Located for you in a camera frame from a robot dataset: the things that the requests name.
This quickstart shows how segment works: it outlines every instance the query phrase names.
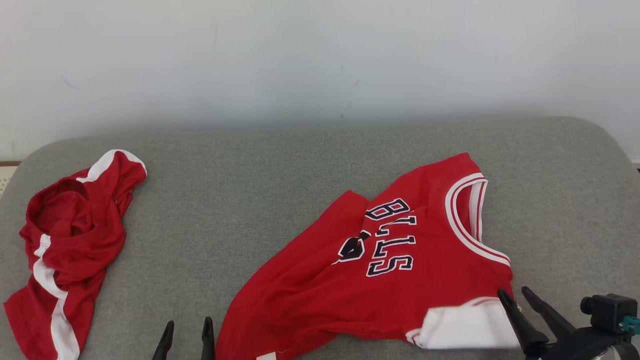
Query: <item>teal connector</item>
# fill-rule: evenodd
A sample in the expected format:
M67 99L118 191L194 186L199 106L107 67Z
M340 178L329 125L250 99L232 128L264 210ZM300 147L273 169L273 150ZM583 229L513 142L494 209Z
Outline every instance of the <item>teal connector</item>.
M624 330L640 335L640 319L632 316L625 316Z

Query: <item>basketball jersey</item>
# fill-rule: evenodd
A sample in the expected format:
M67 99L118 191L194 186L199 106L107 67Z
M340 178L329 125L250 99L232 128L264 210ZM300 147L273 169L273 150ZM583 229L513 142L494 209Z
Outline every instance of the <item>basketball jersey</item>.
M482 243L486 183L460 154L401 176L371 202L346 193L238 293L218 359L292 359L340 333L517 347L496 297L512 294L510 260Z
M5 303L29 360L76 360L86 343L105 268L124 246L133 188L147 177L140 159L111 150L92 167L60 179L27 205L27 285Z

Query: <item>gray fabric surface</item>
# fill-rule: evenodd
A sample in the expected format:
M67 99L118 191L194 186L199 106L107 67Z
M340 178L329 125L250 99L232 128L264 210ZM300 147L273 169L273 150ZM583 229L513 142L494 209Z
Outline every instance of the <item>gray fabric surface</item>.
M579 119L120 134L48 145L0 199L0 300L29 277L18 231L33 194L120 148L142 159L128 237L109 267L81 359L150 359L175 320L169 359L199 359L204 317L220 329L249 277L342 192L373 198L423 164L469 152L489 179L484 242L578 326L582 297L640 299L640 176L603 130ZM546 331L526 306L524 313ZM22 359L0 312L0 357ZM515 351L426 351L339 336L304 359L520 359Z

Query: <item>white trim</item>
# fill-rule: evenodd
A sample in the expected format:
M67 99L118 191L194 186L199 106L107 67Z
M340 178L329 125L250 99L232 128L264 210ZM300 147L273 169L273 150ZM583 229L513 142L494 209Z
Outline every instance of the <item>white trim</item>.
M456 202L456 200L458 199L458 194L463 188L467 186L486 182L487 180L483 177L483 175L477 172L475 174L465 176L462 179L458 180L455 184L453 184L453 186L451 186L451 188L447 192L447 196L445 197L445 210L447 213L447 219L449 221L451 229L464 246L486 259L511 266L511 260L509 260L509 257L507 255L493 250L487 247L485 244L477 241L476 239L471 237L471 235L463 226L460 226L462 222L460 221L460 216L458 215L458 206Z
M60 289L53 278L54 269L48 267L42 260L42 256L51 246L51 237L43 234L40 237L40 247L34 251L38 257L33 264L33 277L47 293L56 297L56 307L51 314L51 338L53 347L58 353L58 360L77 360L80 356L80 346L71 324L65 316L64 307L68 292Z
M484 304L485 302L489 302L489 301L500 302L500 299L498 299L497 297L491 297L491 296L477 297L475 299L471 299L471 300L467 301L466 303L462 304L461 306L477 306L477 305Z
M411 222L403 222L401 220L409 220L412 221ZM387 222L386 224L382 224L378 227L378 231L376 231L376 237L380 238L382 236L388 236L390 231L387 229L387 227L394 225L394 224L404 224L404 225L417 225L418 224L418 218L415 215L410 215L406 218L397 218L392 222Z
M255 360L276 360L276 353L270 352L268 354L264 354L259 357L256 357Z
M483 183L480 188L480 203L478 204L478 217L477 217L477 236L476 239L482 243L482 205L484 204L484 193L486 192L486 187L489 185L489 182Z
M125 156L127 156L127 159L129 161L133 163L139 163L140 165L142 165L142 168L145 169L145 174L147 173L147 168L145 164L142 162L142 160L138 159L137 156L135 156L134 154L131 154L129 151L126 151L126 150L114 149L114 150L109 150L104 155L102 155L100 160L98 160L98 162L96 162L95 164L93 164L91 168L89 168L89 173L87 173L86 177L77 177L76 180L81 183L90 183L98 180L100 175L102 175L111 166L111 163L113 162L113 158L115 157L116 152L121 152L125 154Z
M342 244L342 247L340 248L340 250L338 251L338 260L336 260L336 262L334 262L333 264L337 264L337 263L346 263L347 261L353 261L353 260L359 260L362 259L362 256L364 255L365 249L364 249L364 241L362 239L358 239L358 243L360 244L360 246L362 247L362 253L360 254L360 256L358 256L357 258L351 258L351 259L342 259L342 249L344 248L345 245L347 245L347 241L349 241L350 239L353 238L348 238L347 240L344 240L344 243Z
M378 240L376 241L376 248L373 250L373 254L371 255L371 259L384 259L387 257L387 251L385 251L385 247L396 246L396 245L415 245L415 236L409 235L405 238L396 238L389 240Z
M404 263L398 266L398 263L400 261L403 261ZM371 261L369 263L369 268L367 269L367 277L374 277L374 276L380 276L382 274L387 274L394 271L396 268L398 270L405 270L405 271L413 270L413 256L411 255L392 256L391 258L389 258L389 262L386 268L384 269L378 268L380 265L384 265L384 264L385 264L385 260Z
M410 343L427 349L520 346L502 304L493 300L476 306L432 307L427 311L422 327L405 335Z
M406 208L406 209L404 209L402 211L395 211L393 209L389 210L391 208L391 204L393 204L395 202L398 202L398 203L402 204L403 207ZM381 217L375 218L376 215L374 213L379 209L385 209L385 210L387 210L389 212L389 214L381 215ZM411 206L409 206L409 204L407 204L402 198L399 197L399 198L397 198L397 199L395 199L393 201L385 202L384 204L380 204L380 205L378 205L378 206L376 206L376 207L374 207L374 208L372 208L370 210L365 211L364 216L366 216L367 218L370 218L373 221L380 221L382 219L385 219L385 218L388 218L388 217L392 217L392 216L397 215L397 214L406 213L406 212L409 212L409 211L411 211Z
M471 237L475 239L478 239L478 202L480 201L480 188L482 184L483 183L473 184L471 186L471 194L469 195L469 224L471 225Z

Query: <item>white stripe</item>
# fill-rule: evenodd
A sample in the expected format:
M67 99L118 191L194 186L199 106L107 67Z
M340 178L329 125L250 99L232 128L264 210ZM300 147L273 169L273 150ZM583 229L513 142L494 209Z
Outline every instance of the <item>white stripe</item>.
M467 301L466 303L462 304L461 306L474 306L480 302L486 302L486 301L500 301L500 299L498 299L497 297L492 297L492 296L483 296L483 297L477 297L475 299L471 299L469 301Z
M469 197L469 223L471 224L471 236L477 239L477 217L478 217L478 201L480 200L480 188L482 183L473 184L471 186L471 194Z
M499 301L483 302L478 306L431 307L427 310L422 328L405 335L410 343L428 349L519 346Z
M40 237L40 247L33 253L39 258L33 264L33 277L44 290L58 299L51 314L51 338L53 339L53 347L58 353L58 360L77 360L80 356L80 346L64 312L68 292L61 290L56 285L56 281L53 279L55 270L42 261L42 256L50 245L51 237L43 234Z
M145 169L145 174L147 173L147 168L145 164L142 162L142 160L138 159L137 156L135 156L134 154L131 154L129 151L126 151L126 150L115 149L115 150L109 150L107 151L107 153L105 153L105 155L102 155L100 160L98 160L98 162L93 164L93 166L89 169L89 173L87 174L86 177L78 177L76 178L76 180L78 180L81 183L90 183L92 181L98 180L100 175L102 175L111 166L111 163L113 162L113 158L115 157L116 152L121 152L125 154L125 156L127 156L127 159L129 159L129 161L134 163L139 163L140 165L142 165L142 168Z
M478 213L480 214L480 216L478 216L478 241L480 243L482 243L482 205L484 204L484 193L486 192L486 186L489 183L485 183L484 186L481 186L480 189L480 207L478 208Z
M456 234L460 242L462 242L462 244L467 248L469 248L471 251L475 252L476 254L486 259L493 260L510 267L511 262L508 260L509 258L507 257L507 255L504 255L499 251L493 250L487 247L485 244L480 243L478 241L475 242L475 244L477 245L475 246L474 244L471 243L470 239L473 239L473 238L471 237L471 235L469 235L467 230L464 227L458 226L458 224L461 224L461 221L458 216L456 200L458 198L458 194L463 189L463 188L458 189L458 187L466 182L469 182L467 186L470 186L477 183L485 183L487 182L487 180L483 177L481 173L478 172L478 173L463 177L462 179L458 180L458 182L453 184L453 186L449 189L449 191L447 192L447 196L445 197L445 210L447 212L447 219L449 220L449 225L451 226L451 229ZM496 254L504 256L505 259L503 259L500 256L496 256Z
M266 355L262 355L259 357L256 357L255 360L276 360L276 353L275 352L270 352Z

